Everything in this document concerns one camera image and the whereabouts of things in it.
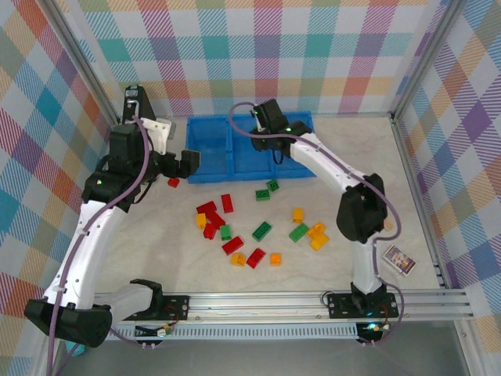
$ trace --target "blue storage tray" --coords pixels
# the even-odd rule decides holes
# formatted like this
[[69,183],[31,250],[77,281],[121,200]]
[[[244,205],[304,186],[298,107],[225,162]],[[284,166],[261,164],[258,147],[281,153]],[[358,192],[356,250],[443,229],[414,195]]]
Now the blue storage tray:
[[[315,130],[309,111],[285,113],[287,120],[300,120]],[[239,128],[251,131],[256,121],[250,114],[236,114]],[[195,116],[188,118],[186,149],[200,151],[200,167],[189,183],[237,182],[245,180],[309,178],[315,176],[305,166],[284,157],[275,164],[272,151],[256,151],[249,137],[235,132],[228,117]]]

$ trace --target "orange toy block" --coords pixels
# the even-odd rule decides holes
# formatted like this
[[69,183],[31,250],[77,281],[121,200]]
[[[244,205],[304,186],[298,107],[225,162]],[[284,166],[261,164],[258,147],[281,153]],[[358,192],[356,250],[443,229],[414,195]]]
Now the orange toy block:
[[197,214],[195,220],[196,220],[196,226],[199,229],[204,229],[205,225],[207,225],[207,218],[205,218],[205,213]]
[[317,235],[320,233],[323,233],[326,229],[326,225],[324,225],[321,222],[318,222],[316,225],[314,225],[310,230],[308,230],[307,234],[310,237],[310,239],[315,239]]
[[280,265],[282,265],[282,254],[280,254],[280,253],[272,253],[269,256],[269,261],[271,262],[272,266],[280,266]]
[[310,247],[312,247],[315,251],[318,251],[321,247],[326,245],[329,241],[329,237],[324,233],[319,233],[310,243]]
[[303,218],[305,217],[305,213],[303,209],[295,208],[292,211],[292,222],[293,223],[303,223]]
[[244,266],[245,265],[245,256],[242,255],[241,253],[235,253],[232,255],[231,263],[233,265],[237,265],[237,266]]

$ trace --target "plaid wall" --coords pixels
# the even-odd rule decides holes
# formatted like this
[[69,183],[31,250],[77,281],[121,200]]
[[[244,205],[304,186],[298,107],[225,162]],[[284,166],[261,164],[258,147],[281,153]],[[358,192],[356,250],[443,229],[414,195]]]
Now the plaid wall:
[[156,113],[191,115],[270,97],[284,110],[388,112],[447,1],[79,0],[83,20],[73,2],[58,0],[110,98],[141,82]]
[[413,76],[414,72],[416,71],[417,64],[421,60],[421,56],[423,55],[423,52],[426,50],[428,45],[430,44],[432,40],[433,33],[435,32],[438,23],[440,22],[440,19],[444,15],[444,12],[447,9],[447,6],[451,0],[441,0],[440,4],[438,5],[437,10],[435,11],[435,14],[433,15],[433,19],[431,22],[428,24],[428,28],[426,32],[424,33],[423,39],[421,39],[421,42],[419,44],[419,47],[416,49],[414,52],[414,56],[410,61],[409,66],[407,67],[407,70],[405,71],[405,75],[400,82],[400,85],[398,86],[397,93],[395,97],[393,98],[393,101],[391,102],[390,105],[390,111],[394,111],[398,101],[402,98],[402,94],[405,92],[407,89],[407,85],[409,84],[409,79]]
[[73,236],[83,183],[108,124],[34,0],[0,12],[0,375],[25,375],[23,318]]
[[501,0],[470,0],[403,132],[454,287],[501,370]]

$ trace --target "purple cable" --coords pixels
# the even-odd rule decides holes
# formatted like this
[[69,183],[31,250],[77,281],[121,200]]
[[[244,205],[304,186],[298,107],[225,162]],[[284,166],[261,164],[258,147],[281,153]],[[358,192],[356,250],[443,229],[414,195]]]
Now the purple cable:
[[[231,124],[231,126],[233,127],[233,129],[235,129],[235,131],[237,131],[241,135],[244,135],[244,136],[247,136],[247,137],[251,137],[253,139],[278,139],[278,138],[285,137],[285,138],[288,138],[288,139],[295,139],[297,141],[301,141],[302,143],[306,143],[307,145],[309,145],[309,146],[317,149],[317,145],[314,142],[310,141],[309,139],[305,139],[303,137],[296,136],[296,135],[285,135],[285,134],[280,134],[280,135],[253,135],[252,133],[243,131],[242,129],[240,129],[240,128],[238,128],[236,126],[235,121],[233,120],[233,113],[235,112],[235,109],[237,107],[240,107],[240,106],[252,106],[252,107],[255,107],[256,105],[254,103],[252,103],[252,102],[240,102],[240,103],[235,104],[229,110],[229,113],[228,113],[229,123]],[[374,185],[372,185],[371,183],[367,182],[363,178],[360,178],[357,175],[353,174],[350,170],[348,170],[346,167],[344,167],[342,163],[340,163],[335,157],[333,157],[325,149],[319,148],[318,150],[319,150],[320,153],[322,153],[323,155],[325,155],[330,161],[332,161],[337,167],[339,167],[341,170],[343,170],[343,172],[345,174],[351,176],[353,179],[355,179],[359,183],[363,184],[364,186],[366,186],[367,188],[369,188],[370,190],[372,190],[390,208],[391,213],[395,217],[395,221],[396,221],[396,225],[397,225],[397,231],[396,231],[396,233],[394,235],[391,235],[390,237],[374,237],[373,238],[373,244],[372,244],[373,245],[374,274],[376,275],[377,279],[382,284],[386,284],[387,286],[389,286],[391,288],[394,288],[398,292],[398,295],[400,295],[400,299],[401,299],[401,309],[400,309],[400,315],[398,316],[397,323],[395,324],[394,329],[390,333],[388,333],[386,335],[386,337],[382,338],[379,341],[379,342],[381,342],[382,340],[390,338],[393,335],[393,333],[395,332],[395,330],[398,328],[398,326],[400,326],[400,323],[402,322],[402,319],[403,319],[403,316],[404,316],[404,306],[405,306],[405,303],[404,303],[404,294],[402,293],[402,290],[399,287],[395,286],[394,284],[389,284],[388,282],[386,282],[383,279],[383,277],[379,274],[379,269],[377,268],[377,241],[379,241],[379,240],[394,240],[397,237],[399,237],[400,233],[402,232],[402,222],[400,221],[400,217],[398,216],[397,210],[395,209],[395,207],[393,206],[393,204]]]
[[[136,117],[135,115],[132,116],[132,119],[137,123],[139,127],[139,131],[141,132],[142,136],[142,144],[144,147],[144,160],[142,163],[141,171],[139,172],[139,175],[137,179],[131,184],[131,186],[123,192],[120,196],[115,198],[114,200],[110,201],[108,204],[103,206],[101,209],[99,209],[87,222],[87,224],[84,226],[82,232],[87,233],[89,229],[91,228],[92,224],[97,220],[97,218],[104,213],[106,210],[109,208],[112,208],[115,206],[117,203],[122,201],[124,198],[126,198],[132,191],[139,185],[141,184],[142,178],[144,177],[146,173],[146,169],[148,167],[148,161],[150,159],[150,145],[148,144],[148,134],[146,133],[146,129],[144,128],[144,125],[142,124],[142,120]],[[78,248],[80,247],[81,242],[84,240],[85,235],[80,235],[77,240],[75,241],[74,246],[71,248],[70,254],[68,255],[68,259],[66,261],[66,264],[64,265],[63,272],[61,273],[61,279],[59,280],[59,287],[64,288],[64,285],[66,284],[66,279],[68,277],[68,273],[70,272],[70,267],[71,263],[73,262],[73,259],[77,253]],[[62,291],[57,291],[56,295],[56,301],[54,302],[54,308],[52,309],[52,316],[51,316],[51,321],[50,321],[50,328],[49,328],[49,348],[47,350],[47,376],[52,376],[52,371],[53,371],[53,364],[52,362],[54,361],[54,342],[56,340],[56,321],[57,321],[57,314],[59,312],[59,308],[61,306],[61,301],[63,300],[63,292]]]

